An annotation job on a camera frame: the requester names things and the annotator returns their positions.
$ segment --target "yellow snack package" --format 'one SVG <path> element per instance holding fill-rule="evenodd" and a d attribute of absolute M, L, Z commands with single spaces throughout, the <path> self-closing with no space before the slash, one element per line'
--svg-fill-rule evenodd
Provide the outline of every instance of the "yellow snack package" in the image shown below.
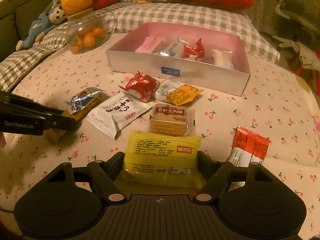
<path fill-rule="evenodd" d="M 167 80 L 159 85 L 159 88 L 154 93 L 154 98 L 181 106 L 193 101 L 202 91 L 203 89 L 198 89 L 179 81 Z"/>
<path fill-rule="evenodd" d="M 132 131 L 121 176 L 142 184 L 201 188 L 197 152 L 201 137 Z"/>

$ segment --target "blue plush toy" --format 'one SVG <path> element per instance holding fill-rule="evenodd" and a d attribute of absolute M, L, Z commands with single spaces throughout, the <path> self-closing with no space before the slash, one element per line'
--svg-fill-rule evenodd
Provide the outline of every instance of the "blue plush toy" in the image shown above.
<path fill-rule="evenodd" d="M 67 18 L 67 14 L 62 10 L 61 5 L 52 7 L 49 14 L 44 12 L 40 14 L 39 19 L 32 22 L 29 36 L 25 41 L 19 41 L 16 51 L 21 49 L 30 49 L 35 42 L 41 41 L 42 38 Z"/>

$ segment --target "gingham fabric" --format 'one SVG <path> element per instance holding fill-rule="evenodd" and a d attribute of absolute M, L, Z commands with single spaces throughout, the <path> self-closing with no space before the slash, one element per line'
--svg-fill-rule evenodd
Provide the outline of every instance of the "gingham fabric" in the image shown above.
<path fill-rule="evenodd" d="M 138 5 L 135 0 L 121 0 L 119 3 L 95 12 L 107 16 L 113 11 L 116 26 L 109 32 L 128 33 L 146 22 L 166 22 L 200 26 L 238 35 L 247 53 L 258 55 L 277 63 L 280 54 L 252 26 L 248 17 L 218 9 L 171 3 L 150 3 Z M 41 42 L 29 50 L 14 52 L 0 63 L 0 90 L 10 91 L 45 56 L 66 45 L 64 23 L 49 32 Z"/>
<path fill-rule="evenodd" d="M 243 15 L 223 10 L 176 3 L 130 5 L 115 12 L 117 30 L 130 32 L 143 23 L 165 22 L 192 25 L 238 35 L 247 53 L 277 63 L 280 53 L 274 49 Z"/>

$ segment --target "black circular cover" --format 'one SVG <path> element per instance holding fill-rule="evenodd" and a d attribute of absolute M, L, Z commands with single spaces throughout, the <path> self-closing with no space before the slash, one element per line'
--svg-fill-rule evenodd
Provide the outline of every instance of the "black circular cover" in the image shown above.
<path fill-rule="evenodd" d="M 218 210 L 231 228 L 254 238 L 298 233 L 306 217 L 303 201 L 285 185 L 272 182 L 245 185 L 226 193 Z"/>
<path fill-rule="evenodd" d="M 49 185 L 16 203 L 14 216 L 21 231 L 35 238 L 59 239 L 80 233 L 97 220 L 101 203 L 95 194 L 77 186 Z"/>

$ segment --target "ridged black surface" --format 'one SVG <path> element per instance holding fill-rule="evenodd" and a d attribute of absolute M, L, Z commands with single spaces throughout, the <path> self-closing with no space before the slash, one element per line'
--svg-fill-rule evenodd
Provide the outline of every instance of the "ridged black surface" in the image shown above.
<path fill-rule="evenodd" d="M 70 240 L 249 240 L 227 228 L 213 208 L 192 203 L 186 195 L 134 195 L 109 206 L 101 220 Z M 290 236 L 287 240 L 300 239 Z"/>

